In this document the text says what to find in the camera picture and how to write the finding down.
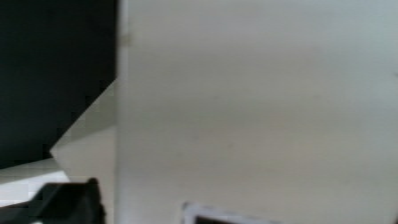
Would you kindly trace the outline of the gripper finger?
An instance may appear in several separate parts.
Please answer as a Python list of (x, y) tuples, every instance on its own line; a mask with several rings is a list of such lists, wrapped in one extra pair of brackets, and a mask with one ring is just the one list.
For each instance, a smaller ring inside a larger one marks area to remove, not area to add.
[(106, 224), (97, 179), (46, 183), (26, 202), (0, 207), (0, 224)]

